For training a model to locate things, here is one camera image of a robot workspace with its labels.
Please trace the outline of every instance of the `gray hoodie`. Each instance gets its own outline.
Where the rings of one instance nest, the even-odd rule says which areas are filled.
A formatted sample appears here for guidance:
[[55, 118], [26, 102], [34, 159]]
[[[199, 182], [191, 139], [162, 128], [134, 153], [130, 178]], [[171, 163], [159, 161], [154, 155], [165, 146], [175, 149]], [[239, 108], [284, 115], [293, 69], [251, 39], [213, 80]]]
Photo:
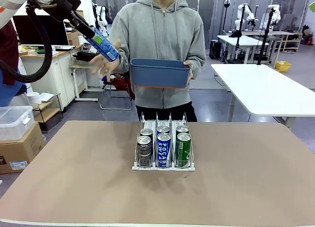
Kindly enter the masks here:
[[[109, 40], [118, 38], [121, 63], [116, 72], [129, 71], [133, 58], [189, 60], [195, 79], [206, 60], [203, 23], [186, 0], [176, 0], [165, 12], [152, 0], [125, 5], [114, 19]], [[190, 102], [189, 85], [185, 89], [132, 86], [132, 90], [141, 107], [171, 108]]]

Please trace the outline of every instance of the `blue bin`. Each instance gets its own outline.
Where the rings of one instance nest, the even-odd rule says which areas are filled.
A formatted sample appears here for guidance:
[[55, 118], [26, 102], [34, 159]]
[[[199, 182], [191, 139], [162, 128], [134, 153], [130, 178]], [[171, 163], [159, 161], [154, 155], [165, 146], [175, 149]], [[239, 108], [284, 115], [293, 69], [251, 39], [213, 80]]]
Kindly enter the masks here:
[[137, 87], [185, 88], [190, 68], [182, 61], [132, 59], [130, 77]]

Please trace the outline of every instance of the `can rack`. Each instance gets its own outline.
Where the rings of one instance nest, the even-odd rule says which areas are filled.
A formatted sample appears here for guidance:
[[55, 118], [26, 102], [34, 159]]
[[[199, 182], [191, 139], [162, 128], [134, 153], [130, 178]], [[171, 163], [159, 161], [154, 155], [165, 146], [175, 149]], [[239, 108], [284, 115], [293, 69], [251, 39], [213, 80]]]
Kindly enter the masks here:
[[[161, 125], [169, 126], [170, 128], [170, 135], [172, 138], [171, 141], [171, 148], [170, 148], [170, 166], [167, 168], [160, 168], [157, 166], [156, 161], [156, 155], [157, 155], [157, 127]], [[189, 161], [188, 161], [188, 167], [187, 168], [177, 168], [177, 159], [176, 159], [176, 153], [175, 153], [175, 147], [176, 147], [176, 128], [180, 125], [188, 126], [188, 122], [186, 120], [186, 116], [183, 116], [183, 120], [181, 121], [173, 121], [172, 117], [170, 115], [169, 120], [159, 120], [158, 116], [156, 120], [145, 120], [144, 116], [141, 116], [141, 121], [139, 123], [139, 129], [138, 129], [138, 135], [137, 138], [140, 136], [140, 131], [142, 129], [152, 129], [153, 131], [153, 155], [151, 158], [151, 166], [150, 167], [140, 167], [138, 163], [138, 154], [137, 154], [137, 141], [135, 144], [135, 150], [134, 150], [134, 164], [132, 169], [133, 170], [162, 170], [162, 171], [195, 171], [194, 166], [194, 160], [193, 160], [193, 147], [192, 142], [190, 145], [190, 153], [189, 153]]]

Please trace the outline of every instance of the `hoodie drawstring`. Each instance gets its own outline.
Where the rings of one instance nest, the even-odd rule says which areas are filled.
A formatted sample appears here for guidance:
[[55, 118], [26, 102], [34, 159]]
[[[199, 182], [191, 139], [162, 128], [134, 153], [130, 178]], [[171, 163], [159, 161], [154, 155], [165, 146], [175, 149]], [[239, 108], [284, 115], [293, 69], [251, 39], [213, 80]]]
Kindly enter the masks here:
[[154, 38], [156, 40], [156, 50], [157, 50], [157, 59], [159, 59], [159, 54], [158, 54], [158, 37], [157, 37], [157, 31], [156, 31], [156, 28], [157, 28], [157, 19], [156, 19], [156, 14], [154, 13], [154, 7], [153, 7], [153, 4], [152, 4], [152, 1], [151, 1], [151, 9], [152, 9], [152, 21], [153, 21], [153, 31], [154, 31]]
[[178, 17], [177, 17], [177, 1], [175, 2], [175, 31], [176, 31], [176, 38], [177, 38], [177, 46], [180, 48], [179, 44], [179, 33], [178, 33]]

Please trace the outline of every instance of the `yellow basket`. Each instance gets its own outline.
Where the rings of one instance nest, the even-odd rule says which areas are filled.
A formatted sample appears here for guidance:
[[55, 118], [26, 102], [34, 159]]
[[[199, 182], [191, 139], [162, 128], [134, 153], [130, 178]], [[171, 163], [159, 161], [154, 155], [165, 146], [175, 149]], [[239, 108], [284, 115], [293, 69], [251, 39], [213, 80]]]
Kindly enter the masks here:
[[290, 67], [291, 67], [291, 63], [287, 61], [276, 62], [276, 70], [279, 70], [280, 72], [288, 72]]

